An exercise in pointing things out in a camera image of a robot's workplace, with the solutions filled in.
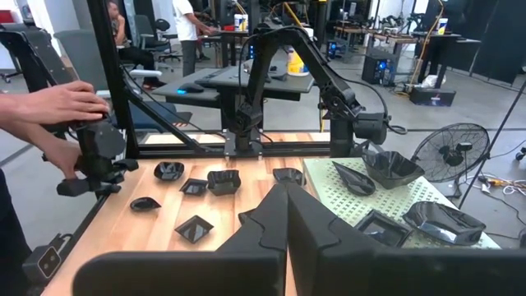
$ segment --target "white pegboard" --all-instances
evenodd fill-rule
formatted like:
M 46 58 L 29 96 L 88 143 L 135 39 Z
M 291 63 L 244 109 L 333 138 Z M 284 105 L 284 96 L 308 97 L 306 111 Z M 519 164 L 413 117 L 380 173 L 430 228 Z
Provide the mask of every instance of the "white pegboard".
M 456 209 L 453 203 L 436 190 L 424 177 L 418 178 L 408 186 L 397 187 L 391 190 L 383 188 L 375 181 L 375 193 L 369 197 L 354 196 L 342 184 L 338 172 L 332 164 L 333 161 L 367 175 L 365 164 L 361 158 L 305 159 L 303 161 L 303 172 L 321 203 L 352 226 L 356 225 L 373 209 L 380 211 L 401 224 L 406 224 L 402 219 L 402 215 L 417 201 L 435 201 Z M 424 234 L 413 231 L 405 242 L 404 247 L 451 246 L 438 243 Z M 486 234 L 482 234 L 480 241 L 471 247 L 500 248 Z

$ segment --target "fan grille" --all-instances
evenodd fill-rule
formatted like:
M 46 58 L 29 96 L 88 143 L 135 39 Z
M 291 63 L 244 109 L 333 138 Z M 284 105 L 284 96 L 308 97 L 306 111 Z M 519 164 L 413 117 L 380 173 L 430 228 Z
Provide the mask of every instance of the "fan grille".
M 471 144 L 460 151 L 461 143 Z M 487 130 L 477 124 L 456 123 L 433 132 L 417 148 L 413 161 L 426 172 L 429 182 L 446 182 L 473 169 L 487 154 L 490 138 Z

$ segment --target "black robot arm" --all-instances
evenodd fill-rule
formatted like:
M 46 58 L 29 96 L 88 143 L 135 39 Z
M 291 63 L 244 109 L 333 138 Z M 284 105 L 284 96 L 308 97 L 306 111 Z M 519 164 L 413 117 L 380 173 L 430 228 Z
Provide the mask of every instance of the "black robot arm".
M 363 113 L 364 108 L 356 101 L 353 90 L 344 79 L 328 66 L 323 54 L 310 40 L 307 32 L 296 26 L 277 30 L 256 29 L 251 37 L 255 48 L 247 91 L 236 113 L 236 122 L 230 130 L 237 135 L 236 148 L 250 148 L 250 133 L 263 119 L 262 96 L 266 73 L 272 57 L 280 46 L 291 45 L 308 67 L 320 88 L 323 104 L 330 119 L 332 157 L 348 157 L 354 148 L 353 134 L 362 139 L 382 144 L 385 140 L 389 119 L 384 113 Z

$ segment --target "concrete floor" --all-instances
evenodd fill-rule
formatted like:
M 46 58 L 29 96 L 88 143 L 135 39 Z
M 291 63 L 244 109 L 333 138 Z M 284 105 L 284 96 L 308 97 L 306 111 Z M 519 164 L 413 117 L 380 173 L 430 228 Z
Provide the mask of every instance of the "concrete floor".
M 406 53 L 406 56 L 401 63 L 402 68 L 410 68 L 412 65 L 410 53 Z M 207 62 L 199 64 L 198 67 L 213 67 L 213 64 Z M 357 70 L 362 67 L 360 58 L 354 58 L 349 64 L 338 61 L 331 64 L 342 76 L 360 81 L 361 71 Z M 181 64 L 175 62 L 174 66 L 176 67 L 174 73 L 164 74 L 165 81 L 178 79 L 181 76 Z M 405 98 L 392 95 L 387 89 L 376 87 L 386 100 L 390 115 L 393 117 L 392 123 L 405 126 L 411 131 L 406 136 L 390 132 L 387 141 L 382 145 L 384 150 L 397 150 L 410 157 L 418 144 L 431 134 L 432 130 L 452 123 L 477 123 L 490 130 L 491 137 L 495 135 L 494 131 L 501 124 L 517 94 L 516 91 L 488 85 L 466 77 L 462 73 L 448 71 L 446 75 L 447 82 L 443 87 L 458 92 L 450 108 L 416 106 Z M 513 87 L 518 87 L 517 83 L 523 80 L 523 77 L 519 77 Z M 367 106 L 368 111 L 381 111 L 380 101 L 371 90 L 356 85 L 352 85 L 352 88 L 356 92 L 358 101 L 363 106 Z M 14 78 L 9 85 L 0 82 L 0 90 L 10 93 L 24 92 L 25 82 L 21 77 Z M 310 94 L 302 95 L 300 102 L 270 99 L 265 105 L 265 129 L 311 131 L 319 129 L 317 101 L 316 87 Z M 520 112 L 525 109 L 526 99 L 521 99 L 505 126 L 506 131 L 501 133 L 493 149 L 493 155 L 512 150 L 526 139 L 526 120 Z M 219 128 L 219 110 L 178 106 L 178 111 L 193 112 L 192 122 L 203 129 Z M 25 146 L 24 142 L 2 131 L 0 131 L 0 142 L 2 143 L 0 161 Z M 501 178 L 524 179 L 526 164 L 514 161 L 517 150 L 489 160 L 483 171 Z M 93 194 L 85 194 L 77 198 L 59 197 L 55 187 L 62 179 L 62 174 L 52 165 L 42 162 L 40 156 L 41 153 L 37 149 L 31 148 L 6 164 L 2 164 L 15 208 L 31 247 L 47 244 L 57 232 L 73 232 L 95 203 Z M 445 195 L 453 192 L 451 184 L 448 183 L 437 184 L 437 187 Z M 504 196 L 500 189 L 494 189 L 492 194 L 498 198 L 505 198 L 512 206 L 517 207 L 526 220 L 526 197 L 518 193 Z M 487 230 L 492 233 L 516 237 L 519 231 L 526 227 L 518 222 L 513 210 L 486 197 L 476 188 L 469 193 L 463 210 L 486 223 Z M 502 247 L 518 247 L 517 240 L 497 236 L 493 238 Z

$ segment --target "person in white shirt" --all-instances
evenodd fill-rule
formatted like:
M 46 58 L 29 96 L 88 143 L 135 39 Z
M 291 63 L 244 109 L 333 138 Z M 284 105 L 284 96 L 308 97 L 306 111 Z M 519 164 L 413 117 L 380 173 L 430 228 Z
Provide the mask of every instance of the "person in white shirt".
M 212 35 L 216 29 L 203 24 L 194 15 L 188 0 L 173 0 L 175 27 L 182 47 L 182 75 L 188 76 L 196 71 L 197 30 Z

